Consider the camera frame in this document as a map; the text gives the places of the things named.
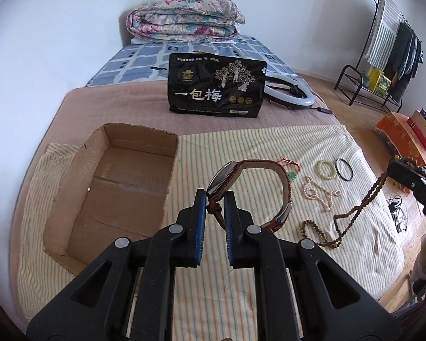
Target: floral quilt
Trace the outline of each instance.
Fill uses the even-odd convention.
[[[231,0],[150,0],[130,12],[126,26],[156,42],[223,42],[238,36],[245,22]]]

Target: mattress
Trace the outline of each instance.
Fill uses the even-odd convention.
[[[267,62],[268,73],[285,74],[308,85],[302,77],[257,39],[238,36],[233,43],[180,42],[127,45],[90,79],[87,87],[167,79],[170,54],[198,52],[264,60]]]
[[[316,106],[325,107],[320,100],[316,102]],[[173,222],[176,213],[192,203],[195,189],[205,187],[214,172],[230,159],[286,157],[300,162],[302,173],[293,183],[297,209],[291,213],[290,222],[278,232],[279,237],[291,241],[300,239],[299,225],[306,217],[314,217],[328,235],[334,234],[331,215],[323,213],[319,204],[302,197],[302,180],[305,175],[315,177],[317,159],[343,157],[356,172],[353,182],[336,181],[342,185],[343,195],[334,201],[334,213],[347,211],[361,201],[375,181],[361,149],[345,127],[339,125],[334,116],[313,109],[290,111],[264,102],[257,118],[180,115],[168,110],[166,81],[78,88],[65,97],[29,167],[18,198],[10,261],[13,292],[24,319],[31,319],[72,279],[43,252],[44,222],[53,201],[50,196],[44,196],[56,193],[78,146],[94,130],[109,122],[145,125],[180,136],[177,165],[165,209],[166,223]],[[188,162],[193,158],[200,158],[200,162]],[[188,164],[195,167],[186,170]],[[251,211],[257,223],[272,216],[271,208],[278,206],[278,198],[269,197],[275,204],[256,205],[255,199],[245,198],[243,192],[247,186],[253,187],[254,196],[272,193],[280,196],[277,180],[266,175],[262,178],[261,173],[265,172],[243,173],[233,187],[239,207]],[[329,189],[334,187],[333,181],[321,181],[321,184]],[[176,283],[179,306],[174,309],[176,339],[189,335],[191,339],[209,340],[218,335],[218,340],[226,336],[251,340],[255,330],[251,316],[255,295],[250,286],[252,282],[248,283],[250,274],[230,270],[224,232],[212,217],[207,221],[205,243],[208,247],[204,249],[202,267],[179,271]],[[391,286],[404,265],[404,255],[383,196],[364,210],[341,248],[328,253],[375,298]],[[212,268],[217,268],[214,275]],[[188,284],[199,286],[188,288]],[[219,296],[212,291],[220,284],[226,289],[221,290]],[[199,301],[202,302],[200,313],[196,308]],[[208,319],[216,319],[218,325]],[[194,325],[199,322],[202,327],[196,328]]]

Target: white wall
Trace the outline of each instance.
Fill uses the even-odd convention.
[[[139,2],[0,0],[0,303],[13,319],[9,231],[24,174],[65,94],[121,49],[119,17]]]
[[[355,65],[372,23],[373,0],[234,0],[255,36],[295,71],[336,81]],[[422,40],[425,62],[410,82],[402,111],[426,109],[426,0],[394,0]]]

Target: brown watch strap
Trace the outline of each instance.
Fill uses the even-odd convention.
[[[270,232],[276,232],[283,226],[287,217],[289,216],[290,210],[292,208],[292,201],[290,179],[287,176],[283,166],[273,160],[248,159],[237,162],[234,169],[230,172],[224,182],[222,182],[221,185],[215,190],[214,194],[208,197],[208,213],[214,215],[216,221],[218,221],[220,226],[225,230],[225,221],[223,215],[221,214],[222,209],[218,201],[223,198],[226,191],[228,191],[229,188],[235,183],[244,169],[270,169],[275,171],[279,176],[283,184],[283,206],[273,219],[262,225],[262,228],[265,228]]]

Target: striped towel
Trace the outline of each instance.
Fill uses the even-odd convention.
[[[19,301],[31,319],[72,276],[43,252],[43,227],[50,204],[71,157],[46,153],[32,179],[23,222]],[[335,236],[333,214],[357,205],[375,182],[361,149],[342,125],[276,127],[230,130],[179,137],[173,176],[165,206],[164,225],[175,222],[178,212],[191,206],[198,187],[206,187],[226,162],[242,159],[278,160],[286,157],[301,165],[292,183],[293,209],[276,233],[298,242],[301,222],[314,219],[328,238]],[[339,178],[322,180],[315,172],[320,159],[343,158],[352,166],[351,182]],[[312,176],[329,190],[340,189],[333,211],[325,213],[317,201],[302,195],[304,177]],[[237,205],[250,211],[262,224],[274,216],[282,203],[282,186],[276,174],[264,169],[246,169],[233,185]],[[347,222],[341,222],[344,228]],[[26,239],[28,227],[31,239]],[[398,234],[383,194],[360,215],[339,249],[326,252],[372,296],[379,298],[397,278],[404,265]],[[178,268],[174,291],[173,339],[183,341],[256,340],[256,299],[250,269],[233,270],[227,260],[224,231],[207,216],[203,258],[198,268]]]
[[[373,67],[383,71],[398,35],[401,11],[392,0],[380,0],[373,33],[364,58]]]

